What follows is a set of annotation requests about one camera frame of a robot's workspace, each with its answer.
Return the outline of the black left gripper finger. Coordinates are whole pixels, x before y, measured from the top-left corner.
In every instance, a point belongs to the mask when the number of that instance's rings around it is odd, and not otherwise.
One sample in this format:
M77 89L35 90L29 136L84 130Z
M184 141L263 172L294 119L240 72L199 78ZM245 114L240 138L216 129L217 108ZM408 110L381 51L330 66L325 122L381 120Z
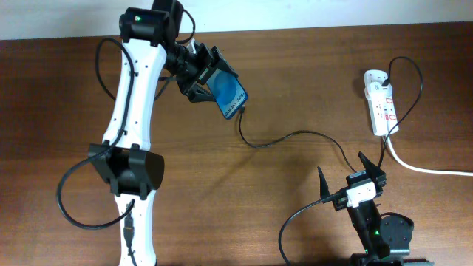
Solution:
M187 91L188 100L191 103L215 102L214 96L206 89L203 89L198 83L195 83Z
M235 80L239 78L237 72L224 59L222 53L220 52L217 46L213 46L211 48L211 55L213 58L210 64L210 69L212 71L212 75L210 77L210 85L215 85L217 83L218 74L222 74L224 72L232 76Z

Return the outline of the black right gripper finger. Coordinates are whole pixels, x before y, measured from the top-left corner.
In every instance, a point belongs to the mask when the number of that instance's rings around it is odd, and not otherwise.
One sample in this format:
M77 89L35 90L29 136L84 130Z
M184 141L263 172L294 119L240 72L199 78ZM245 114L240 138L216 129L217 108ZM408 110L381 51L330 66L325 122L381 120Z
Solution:
M317 171L318 171L319 182L320 182L320 188L319 188L320 198L322 200L325 200L330 196L330 190L320 166L317 167Z
M370 177L381 177L384 176L384 171L381 170L376 164L371 162L361 151L358 153L358 157L363 164L366 173Z

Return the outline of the blue smartphone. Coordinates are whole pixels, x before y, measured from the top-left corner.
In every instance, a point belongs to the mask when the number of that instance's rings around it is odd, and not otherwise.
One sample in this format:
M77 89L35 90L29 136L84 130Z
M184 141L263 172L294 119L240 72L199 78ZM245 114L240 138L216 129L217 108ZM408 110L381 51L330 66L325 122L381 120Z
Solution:
M230 120L248 100L248 93L231 73L217 69L206 84L226 120Z

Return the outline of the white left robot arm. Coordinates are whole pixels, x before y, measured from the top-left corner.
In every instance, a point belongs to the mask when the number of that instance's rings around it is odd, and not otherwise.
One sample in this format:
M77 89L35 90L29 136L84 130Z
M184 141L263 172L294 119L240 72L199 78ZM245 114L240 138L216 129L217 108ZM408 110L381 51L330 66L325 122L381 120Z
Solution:
M237 73L217 47L179 40L185 9L156 1L149 10L130 7L119 20L122 65L112 118L100 144L89 147L93 166L110 186L120 213L121 265L155 265L153 202L165 163L152 153L151 117L163 70L190 102L215 102L231 119L248 99Z

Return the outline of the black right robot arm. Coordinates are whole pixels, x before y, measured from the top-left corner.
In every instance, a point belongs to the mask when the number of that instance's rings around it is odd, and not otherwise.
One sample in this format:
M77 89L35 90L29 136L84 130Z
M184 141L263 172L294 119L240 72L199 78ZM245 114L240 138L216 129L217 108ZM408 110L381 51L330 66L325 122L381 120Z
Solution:
M336 211L347 210L350 216L364 248L364 253L350 257L351 265L402 265L403 258L410 254L414 223L401 214L379 213L374 199L384 192L386 173L362 152L358 157L364 170L347 176L347 186L333 194L318 169L321 201L331 202Z

